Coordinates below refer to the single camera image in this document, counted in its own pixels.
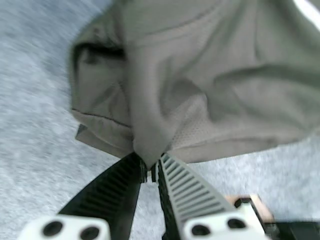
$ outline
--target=floor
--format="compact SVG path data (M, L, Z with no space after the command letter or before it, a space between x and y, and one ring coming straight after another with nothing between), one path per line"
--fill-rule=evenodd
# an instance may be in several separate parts
M53 215L117 158L74 140L68 47L106 0L2 0L0 239ZM258 193L278 220L320 219L320 138L191 165L224 194ZM142 186L132 240L160 239L157 186Z

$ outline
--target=gray cloth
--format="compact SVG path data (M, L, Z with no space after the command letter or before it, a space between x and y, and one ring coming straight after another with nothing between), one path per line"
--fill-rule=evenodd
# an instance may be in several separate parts
M296 142L320 129L319 62L293 1L118 0L71 51L77 138L148 167Z
M0 239L56 214L118 159L74 140L66 58L106 0L2 0L0 7ZM224 194L258 193L278 220L320 219L320 138L190 164ZM160 240L158 187L141 186L131 240Z

